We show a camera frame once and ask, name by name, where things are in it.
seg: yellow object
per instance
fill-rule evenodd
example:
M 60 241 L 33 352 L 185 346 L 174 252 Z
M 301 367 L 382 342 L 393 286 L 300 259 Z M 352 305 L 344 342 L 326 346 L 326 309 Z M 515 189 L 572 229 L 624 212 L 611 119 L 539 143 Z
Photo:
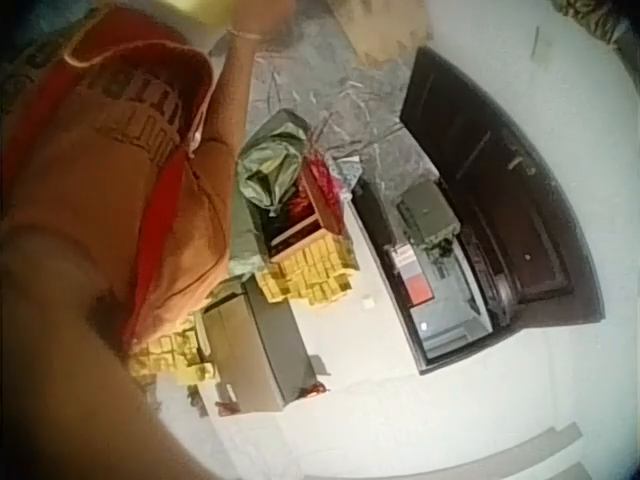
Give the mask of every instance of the yellow object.
M 324 305 L 349 290 L 349 276 L 358 270 L 351 242 L 327 234 L 282 262 L 256 273 L 256 280 L 270 303 L 285 298 L 306 299 Z
M 215 369 L 210 363 L 201 363 L 191 367 L 182 368 L 176 372 L 178 385 L 197 385 L 205 380 L 215 378 Z
M 181 385 L 214 378 L 213 365 L 200 359 L 193 318 L 182 326 L 187 328 L 139 346 L 129 358 L 129 373 L 136 379 L 146 379 L 161 372 L 173 372 Z
M 234 0 L 161 0 L 175 10 L 212 28 L 231 25 Z

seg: orange shirt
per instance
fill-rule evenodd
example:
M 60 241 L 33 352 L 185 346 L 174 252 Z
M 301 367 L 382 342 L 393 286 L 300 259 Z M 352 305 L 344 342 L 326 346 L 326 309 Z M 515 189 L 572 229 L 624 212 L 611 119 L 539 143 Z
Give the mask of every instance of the orange shirt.
M 139 12 L 118 7 L 109 15 L 115 25 L 121 26 L 125 16 L 163 32 L 163 40 L 180 41 Z M 60 58 L 65 45 L 60 38 L 32 45 L 6 69 L 4 78 L 22 79 L 24 88 L 4 104 L 3 150 L 12 130 L 28 118 L 21 117 L 24 99 L 35 94 L 51 63 Z M 62 38 L 68 41 L 69 32 Z M 78 45 L 82 50 L 82 40 Z M 34 62 L 38 52 L 48 52 L 48 59 L 40 55 Z M 178 52 L 176 58 L 181 55 L 191 58 L 181 65 L 113 55 L 84 68 L 80 83 L 33 138 L 3 212 L 3 231 L 37 226 L 82 248 L 131 309 L 138 235 L 150 192 L 167 159 L 193 131 L 194 92 L 210 89 L 199 84 L 211 74 L 202 74 L 198 65 L 208 63 L 194 60 L 198 54 L 193 51 Z M 220 153 L 219 145 L 203 145 L 187 164 L 178 214 L 140 312 L 139 339 L 182 320 L 226 276 L 235 166 Z

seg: open box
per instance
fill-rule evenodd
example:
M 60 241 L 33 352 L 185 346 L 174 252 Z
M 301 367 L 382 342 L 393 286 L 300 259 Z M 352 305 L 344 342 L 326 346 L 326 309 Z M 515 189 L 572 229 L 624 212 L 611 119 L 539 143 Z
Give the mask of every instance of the open box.
M 329 179 L 324 185 L 319 181 L 321 175 Z M 324 235 L 341 235 L 344 230 L 340 199 L 323 160 L 305 161 L 295 188 L 276 217 L 269 217 L 266 211 L 261 212 L 267 252 L 274 263 L 281 262 Z

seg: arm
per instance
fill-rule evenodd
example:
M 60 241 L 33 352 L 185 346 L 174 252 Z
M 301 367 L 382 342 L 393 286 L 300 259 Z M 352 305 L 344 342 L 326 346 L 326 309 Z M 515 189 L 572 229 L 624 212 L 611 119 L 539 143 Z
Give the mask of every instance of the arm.
M 3 434 L 32 477 L 215 478 L 90 327 L 105 289 L 90 262 L 66 241 L 23 230 L 3 239 L 0 273 Z
M 240 153 L 249 108 L 256 40 L 233 35 L 224 68 L 211 95 L 202 129 L 202 143 L 225 146 L 234 158 Z
M 244 144 L 251 77 L 258 47 L 293 13 L 292 0 L 237 0 L 231 45 L 211 95 L 202 141 L 192 168 L 209 196 L 217 199 L 221 218 L 229 223 L 236 160 Z

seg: small white object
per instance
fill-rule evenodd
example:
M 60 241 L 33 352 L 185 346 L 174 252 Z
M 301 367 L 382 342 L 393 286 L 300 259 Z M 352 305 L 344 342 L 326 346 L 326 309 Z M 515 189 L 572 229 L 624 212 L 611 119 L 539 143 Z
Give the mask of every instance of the small white object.
M 376 301 L 371 295 L 367 295 L 366 297 L 362 298 L 362 306 L 365 310 L 371 310 L 372 308 L 375 308 Z

